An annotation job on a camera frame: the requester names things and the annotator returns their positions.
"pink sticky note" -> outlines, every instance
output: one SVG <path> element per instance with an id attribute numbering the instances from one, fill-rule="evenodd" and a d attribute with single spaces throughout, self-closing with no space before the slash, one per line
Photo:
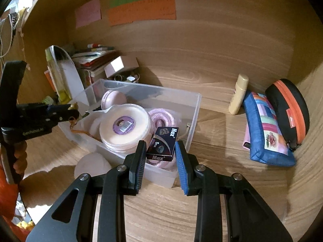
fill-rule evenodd
<path id="1" fill-rule="evenodd" d="M 100 0 L 92 0 L 75 10 L 76 28 L 101 19 Z"/>

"red label tag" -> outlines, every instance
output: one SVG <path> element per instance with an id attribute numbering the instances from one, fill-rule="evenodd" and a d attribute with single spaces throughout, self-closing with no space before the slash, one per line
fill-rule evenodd
<path id="1" fill-rule="evenodd" d="M 287 113 L 287 116 L 288 116 L 290 128 L 295 127 L 296 126 L 295 125 L 295 120 L 294 120 L 294 117 L 292 115 L 292 112 L 291 112 L 290 108 L 286 110 L 286 113 Z"/>

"patchwork pattern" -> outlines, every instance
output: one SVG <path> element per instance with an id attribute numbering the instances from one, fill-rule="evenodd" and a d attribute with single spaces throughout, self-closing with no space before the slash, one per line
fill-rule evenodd
<path id="1" fill-rule="evenodd" d="M 270 151 L 288 155 L 285 139 L 278 127 L 275 111 L 263 94 L 252 92 L 259 111 L 262 127 L 264 130 L 264 148 Z"/>

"pink coiled cord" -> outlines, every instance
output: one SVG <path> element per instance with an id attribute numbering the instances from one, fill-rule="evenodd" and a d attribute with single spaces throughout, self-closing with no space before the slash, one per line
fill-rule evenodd
<path id="1" fill-rule="evenodd" d="M 148 112 L 149 116 L 152 120 L 152 127 L 154 133 L 156 132 L 157 128 L 160 126 L 176 126 L 175 119 L 171 113 L 166 111 L 164 108 L 155 108 Z M 163 169 L 171 168 L 175 163 L 175 157 L 171 162 L 167 161 L 156 161 L 156 160 L 147 160 L 149 164 L 154 165 L 155 167 L 161 167 Z"/>

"stack of books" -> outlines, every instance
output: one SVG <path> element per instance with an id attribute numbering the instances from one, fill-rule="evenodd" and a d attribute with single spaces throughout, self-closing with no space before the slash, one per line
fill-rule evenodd
<path id="1" fill-rule="evenodd" d="M 111 47 L 89 48 L 78 51 L 71 58 L 80 75 L 84 88 L 87 88 L 100 78 L 107 78 L 104 68 L 114 59 L 120 56 Z"/>

